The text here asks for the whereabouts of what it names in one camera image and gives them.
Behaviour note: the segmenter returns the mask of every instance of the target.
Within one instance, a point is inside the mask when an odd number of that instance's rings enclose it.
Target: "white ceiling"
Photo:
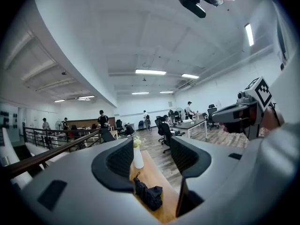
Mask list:
[[[199,82],[272,49],[276,23],[270,0],[225,1],[219,7],[203,1],[201,6],[207,13],[204,19],[178,0],[89,3],[97,11],[94,19],[99,24],[109,77],[118,95],[176,91],[191,82],[181,77],[183,73],[199,75]],[[251,23],[254,34],[252,47],[244,29],[247,23]],[[15,24],[2,55],[10,73],[54,100],[90,94],[72,76],[61,75],[63,64],[47,54],[21,19]],[[165,70],[167,74],[135,75],[136,68]]]

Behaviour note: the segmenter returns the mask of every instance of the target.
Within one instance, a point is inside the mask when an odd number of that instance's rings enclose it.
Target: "white vase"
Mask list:
[[[135,168],[140,169],[144,167],[143,157],[140,151],[140,147],[133,148],[133,155],[134,155],[134,163]]]

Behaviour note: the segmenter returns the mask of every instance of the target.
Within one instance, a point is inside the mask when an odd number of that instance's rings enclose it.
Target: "standing fan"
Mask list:
[[[182,121],[181,116],[184,116],[184,111],[181,107],[176,108],[176,111],[179,112],[180,120]]]
[[[61,121],[58,120],[58,121],[55,123],[55,128],[56,128],[56,130],[62,130]]]

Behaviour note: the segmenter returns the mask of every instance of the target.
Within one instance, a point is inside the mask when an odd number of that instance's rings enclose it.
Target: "wooden floor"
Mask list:
[[[191,138],[205,141],[208,143],[214,143],[224,146],[233,146],[239,148],[246,148],[248,144],[248,139],[241,134],[229,134],[223,131],[223,127],[213,128],[212,130],[207,130],[207,137],[205,139],[205,129],[201,125],[199,128],[192,130]],[[152,131],[142,130],[137,131],[134,136],[139,136],[141,140],[145,140],[144,143],[140,146],[140,150],[147,150],[154,160],[156,166],[160,169],[162,174],[167,178],[171,186],[179,193],[181,185],[181,174],[178,171],[175,163],[171,158],[170,151],[167,151],[165,154],[164,150],[168,149],[166,145],[161,145],[158,142],[158,139],[161,136],[158,134],[157,127],[153,127]]]

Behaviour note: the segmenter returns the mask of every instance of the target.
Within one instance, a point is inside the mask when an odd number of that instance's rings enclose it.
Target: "metal railing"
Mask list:
[[[20,162],[8,165],[6,167],[3,167],[3,171],[5,172],[5,174],[8,176],[9,179],[12,179],[28,170],[30,170],[31,168],[38,166],[40,164],[44,164],[46,161],[48,161],[49,159],[65,152],[68,150],[71,150],[73,147],[77,146],[78,149],[82,149],[82,148],[88,148],[91,147],[92,145],[94,145],[98,140],[100,140],[100,129],[94,129],[94,132],[91,132],[90,134],[83,136],[83,137],[79,137],[78,139],[75,139],[71,142],[68,142],[64,145],[60,145],[57,146],[55,148],[52,148],[46,152],[37,154],[33,157],[24,159]],[[83,143],[85,143],[87,140],[89,140],[92,137],[98,137],[98,139],[96,141],[93,141],[91,144],[89,144],[88,146],[82,146]]]
[[[80,130],[45,130],[39,128],[23,127],[24,141],[32,143],[36,146],[41,146],[48,149],[67,144],[70,141],[77,140],[100,129],[80,129]],[[84,143],[78,144],[77,149],[91,147],[95,143],[100,142],[100,133],[97,136],[91,137]]]

